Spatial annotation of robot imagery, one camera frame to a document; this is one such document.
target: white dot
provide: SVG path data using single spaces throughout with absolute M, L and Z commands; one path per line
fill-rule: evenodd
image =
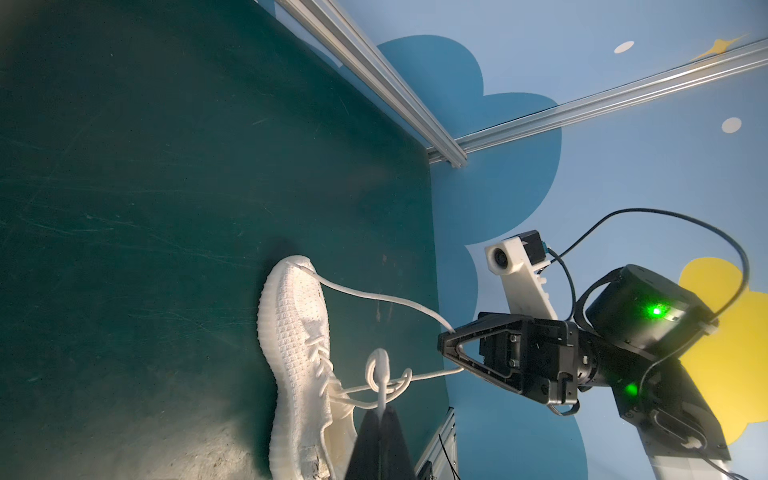
M 741 119 L 738 117 L 728 118 L 723 122 L 723 131 L 732 134 L 741 128 Z
M 614 53 L 624 53 L 630 48 L 632 48 L 632 45 L 634 45 L 634 42 L 632 40 L 626 41 L 623 44 L 619 45 L 618 47 L 614 48 Z

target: metal frame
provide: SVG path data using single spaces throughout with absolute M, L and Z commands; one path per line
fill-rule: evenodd
M 379 49 L 333 0 L 277 0 L 347 68 L 418 131 L 454 167 L 467 155 L 419 100 Z
M 530 137 L 768 65 L 768 39 L 456 139 L 465 153 Z M 429 163 L 446 160 L 427 149 Z
M 421 458 L 419 458 L 419 461 L 416 463 L 415 473 L 418 475 L 424 467 L 424 464 L 429 461 L 432 462 L 432 471 L 436 478 L 445 478 L 446 475 L 449 478 L 453 478 L 451 468 L 448 465 L 448 459 L 445 458 L 445 453 L 443 453 L 442 447 L 440 446 L 438 434 L 440 434 L 442 441 L 445 443 L 445 450 L 451 457 L 453 457 L 451 458 L 453 468 L 458 472 L 458 448 L 455 439 L 456 415 L 453 407 L 449 407 L 448 413 L 445 415 L 445 420 L 443 420 L 442 424 L 438 427 L 437 432 L 432 436 L 432 440 L 429 441 L 426 449 L 424 449 L 424 453 L 422 453 Z

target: shoe sole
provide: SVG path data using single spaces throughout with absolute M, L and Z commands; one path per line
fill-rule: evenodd
M 288 263 L 308 263 L 308 268 L 315 270 L 310 260 L 302 256 L 288 257 L 281 260 L 266 278 L 264 288 L 259 298 L 259 311 L 257 314 L 257 332 L 261 351 L 270 364 L 272 374 L 277 383 L 277 408 L 275 420 L 272 424 L 272 437 L 270 440 L 270 471 L 273 480 L 297 480 L 301 474 L 297 470 L 298 452 L 294 452 L 290 444 L 290 431 L 292 412 L 290 411 L 290 399 L 288 374 L 283 364 L 283 358 L 277 347 L 277 289 L 280 279 L 288 269 Z

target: green led light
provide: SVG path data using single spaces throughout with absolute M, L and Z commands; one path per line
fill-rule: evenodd
M 629 385 L 624 387 L 624 393 L 626 393 L 630 397 L 636 397 L 637 396 L 637 385 L 634 383 L 630 383 Z
M 653 303 L 645 309 L 645 313 L 651 319 L 659 319 L 663 316 L 666 316 L 669 311 L 670 307 L 668 305 L 664 305 L 663 303 Z

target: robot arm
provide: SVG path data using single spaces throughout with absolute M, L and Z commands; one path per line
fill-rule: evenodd
M 539 273 L 549 262 L 538 232 L 503 240 L 485 253 L 510 313 L 480 313 L 455 333 L 441 334 L 443 356 L 558 415 L 578 411 L 580 391 L 611 388 L 617 413 L 637 428 L 659 480 L 683 478 L 683 471 L 692 480 L 726 478 L 701 457 L 721 468 L 730 460 L 720 424 L 677 360 L 713 315 L 695 294 L 629 265 L 585 292 L 574 309 L 580 321 L 559 321 Z M 608 286 L 585 314 L 588 295 L 601 281 Z M 483 362 L 464 354 L 462 346 L 472 341 L 480 342 Z M 641 398 L 641 378 L 668 355 L 674 357 L 653 370 Z M 563 413 L 556 406 L 571 409 Z

